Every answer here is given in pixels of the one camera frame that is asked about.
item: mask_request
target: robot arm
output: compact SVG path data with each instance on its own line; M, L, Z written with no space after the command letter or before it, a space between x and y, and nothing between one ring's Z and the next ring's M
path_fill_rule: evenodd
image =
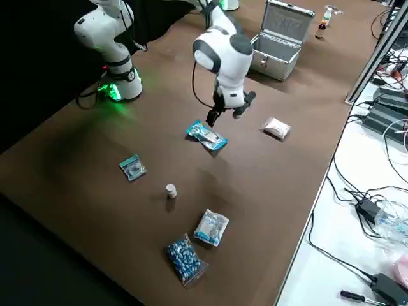
M244 79L252 61L253 47L235 20L227 16L216 0L187 0L210 20L210 27L193 43L196 62L216 74L214 107L207 123L213 126L226 109L239 118L251 105L255 92L244 92Z
M123 0L91 2L97 5L96 9L75 22L74 32L86 47L100 52L107 63L98 90L115 101L135 99L142 93L142 82L129 50L115 41L131 26L132 9Z

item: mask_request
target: white packet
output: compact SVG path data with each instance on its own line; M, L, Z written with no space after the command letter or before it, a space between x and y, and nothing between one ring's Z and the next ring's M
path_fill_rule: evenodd
M229 221L225 216L207 209L194 231L194 237L217 247Z

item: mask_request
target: white table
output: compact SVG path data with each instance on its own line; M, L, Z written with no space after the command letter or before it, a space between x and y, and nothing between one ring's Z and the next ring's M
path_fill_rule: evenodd
M356 104L372 101L377 86L368 84ZM355 106L352 113L367 113L367 109ZM404 161L402 145L388 140L390 156ZM392 170L383 151L381 136L361 126L361 122L346 126L339 147L335 153L339 170L359 190L384 186L408 188ZM408 177L408 166L396 165L404 177ZM328 176L333 181L341 198L350 199L343 191L346 187L338 176L333 164L328 168ZM402 201L406 193L396 189L385 189L372 194L382 194L388 199ZM351 291L374 300L371 289L350 270L327 258L308 243L310 219L300 247L289 271L277 306L294 305L355 305L340 297L341 290ZM352 205L335 200L332 187L324 178L321 193L314 207L314 228L312 241L334 256L371 273L391 275L390 256L378 239L367 238Z

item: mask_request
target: metal frame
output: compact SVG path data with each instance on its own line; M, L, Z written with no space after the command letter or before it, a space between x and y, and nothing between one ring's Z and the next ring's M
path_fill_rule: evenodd
M371 55L370 60L367 65L364 67L362 74L358 77L356 84L349 94L346 96L345 102L349 105L353 105L358 97L360 96L363 89L367 86L367 83L370 81L372 75L377 69L378 65L381 62L381 59L387 52L390 50L394 41L400 35L402 29L408 22L408 1L405 1L404 5L401 7L398 15L395 17L394 21L389 26L386 34L382 37L381 41L378 43L377 47L374 50L374 53Z

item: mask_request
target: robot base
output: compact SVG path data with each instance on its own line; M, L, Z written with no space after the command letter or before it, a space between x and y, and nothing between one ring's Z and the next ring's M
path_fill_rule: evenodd
M114 80L105 72L98 86L98 92L104 92L115 102L134 100L140 96L142 90L142 80L138 76L136 69L135 75L130 82L127 80Z

